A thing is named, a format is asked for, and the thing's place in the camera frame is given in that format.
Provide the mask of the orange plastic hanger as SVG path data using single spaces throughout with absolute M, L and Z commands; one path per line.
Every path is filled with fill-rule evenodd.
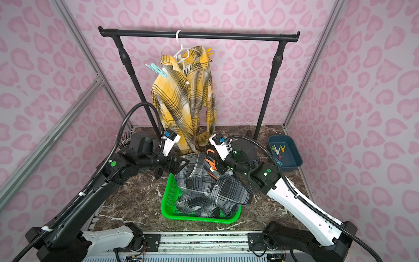
M 208 171 L 207 173 L 214 180 L 218 180 L 218 176 L 213 173 L 217 170 L 216 162 L 211 158 L 210 153 L 214 153 L 214 151 L 212 149 L 208 149 L 206 151 L 206 162 L 210 165 L 210 171 Z

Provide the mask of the grey plaid shirt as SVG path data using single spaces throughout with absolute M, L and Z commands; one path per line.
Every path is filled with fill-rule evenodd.
M 218 218 L 222 212 L 230 217 L 242 205 L 252 202 L 251 187 L 245 186 L 232 173 L 221 175 L 216 170 L 213 173 L 218 176 L 218 180 L 209 176 L 207 172 L 210 171 L 210 165 L 206 162 L 205 153 L 191 153 L 184 158 L 190 160 L 190 163 L 174 175 L 178 187 L 183 191 L 175 203 L 179 212 L 193 212 L 195 216 L 205 218 Z

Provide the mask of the white clothespin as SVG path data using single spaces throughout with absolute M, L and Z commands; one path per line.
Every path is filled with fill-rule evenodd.
M 281 149 L 280 149 L 280 147 L 279 147 L 279 148 L 277 148 L 277 147 L 274 145 L 274 146 L 273 146 L 273 148 L 274 148 L 274 150 L 275 150 L 276 154 L 277 154 L 277 155 L 280 155 L 280 153 L 281 153 Z

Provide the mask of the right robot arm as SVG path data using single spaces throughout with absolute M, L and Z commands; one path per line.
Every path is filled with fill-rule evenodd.
M 343 262 L 355 242 L 377 262 L 382 261 L 356 236 L 352 222 L 334 218 L 302 194 L 286 177 L 277 157 L 263 145 L 243 135 L 225 138 L 215 134 L 209 141 L 219 154 L 219 164 L 244 175 L 253 190 L 280 203 L 306 227 L 297 230 L 270 222 L 263 233 L 275 246 L 304 252 L 316 262 Z

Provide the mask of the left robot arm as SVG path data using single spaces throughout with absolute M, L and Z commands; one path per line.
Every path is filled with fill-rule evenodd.
M 32 248 L 37 249 L 41 262 L 83 261 L 95 244 L 81 229 L 112 193 L 141 171 L 176 174 L 189 164 L 189 160 L 183 157 L 170 156 L 177 136 L 173 131 L 165 131 L 162 125 L 158 127 L 156 136 L 132 135 L 125 147 L 118 147 L 129 118 L 142 107 L 157 111 L 149 102 L 141 102 L 130 109 L 109 155 L 57 216 L 46 225 L 33 227 L 26 233 L 28 245 L 16 255 L 15 262 L 19 262 Z

